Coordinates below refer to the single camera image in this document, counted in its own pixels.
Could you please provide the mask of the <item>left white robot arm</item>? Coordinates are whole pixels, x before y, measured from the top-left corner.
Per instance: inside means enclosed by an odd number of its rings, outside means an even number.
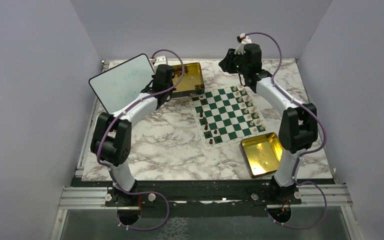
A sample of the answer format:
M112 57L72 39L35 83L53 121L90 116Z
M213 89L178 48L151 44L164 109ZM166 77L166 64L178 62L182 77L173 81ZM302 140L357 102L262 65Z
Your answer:
M90 151L96 155L100 165L108 168L113 185L119 190L118 199L124 205L132 205L137 200L136 179L127 161L132 146L132 130L140 120L167 101L174 89L174 76L172 66L159 65L150 83L134 101L113 114L104 112L96 120Z

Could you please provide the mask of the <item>tin with dark pieces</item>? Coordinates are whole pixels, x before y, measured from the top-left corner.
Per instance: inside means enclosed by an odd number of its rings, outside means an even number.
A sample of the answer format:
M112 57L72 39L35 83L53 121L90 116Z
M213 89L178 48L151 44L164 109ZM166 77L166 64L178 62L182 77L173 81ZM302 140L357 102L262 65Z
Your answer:
M184 76L171 93L172 98L203 95L205 84L201 64L198 62L184 64Z

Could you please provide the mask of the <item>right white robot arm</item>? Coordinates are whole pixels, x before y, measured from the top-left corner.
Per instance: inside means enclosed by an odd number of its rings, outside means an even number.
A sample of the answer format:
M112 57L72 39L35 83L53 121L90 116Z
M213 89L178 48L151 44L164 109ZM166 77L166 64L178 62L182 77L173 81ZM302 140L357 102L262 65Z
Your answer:
M262 67L262 51L258 44L246 43L237 52L227 51L219 62L223 72L239 74L244 85L266 99L281 114L278 131L282 156L268 190L269 199L280 204L295 191L296 172L305 150L318 139L317 108L312 103L302 103L287 93L275 80L275 74Z

